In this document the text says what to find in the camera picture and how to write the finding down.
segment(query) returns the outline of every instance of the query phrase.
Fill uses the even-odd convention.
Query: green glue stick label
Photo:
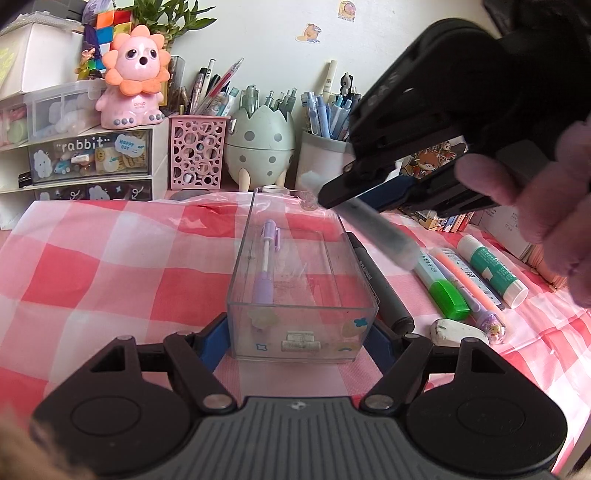
[[[507,270],[486,247],[480,247],[474,252],[470,264],[501,295],[504,295],[509,285],[517,280],[517,277]]]

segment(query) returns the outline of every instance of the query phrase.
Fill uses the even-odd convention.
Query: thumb
[[[454,172],[466,187],[489,196],[499,205],[513,205],[519,195],[519,189],[505,167],[484,155],[460,157]]]

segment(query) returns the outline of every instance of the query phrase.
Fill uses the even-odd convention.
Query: white wall
[[[352,1],[357,7],[354,23],[338,19],[340,0],[202,0],[201,8],[216,5],[207,16],[218,21],[179,38],[172,54],[187,62],[187,86],[209,59],[217,60],[214,73],[223,75],[244,57],[232,80],[239,89],[255,84],[264,96],[269,90],[277,96],[292,87],[298,93],[318,92],[327,62],[334,59],[339,61],[337,85],[347,71],[358,92],[365,93],[416,36],[437,20],[466,18],[494,30],[480,0]],[[117,1],[118,7],[132,3]],[[319,44],[295,40],[308,23],[322,29]]]

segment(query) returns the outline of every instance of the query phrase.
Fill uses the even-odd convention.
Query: pink pen holder
[[[219,190],[228,116],[170,117],[170,188]]]

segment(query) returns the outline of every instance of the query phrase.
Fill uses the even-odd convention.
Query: rubik's cube
[[[96,17],[96,36],[99,39],[100,53],[111,50],[111,42],[120,33],[131,33],[131,11],[111,10]],[[102,60],[91,60],[90,69],[105,70]]]

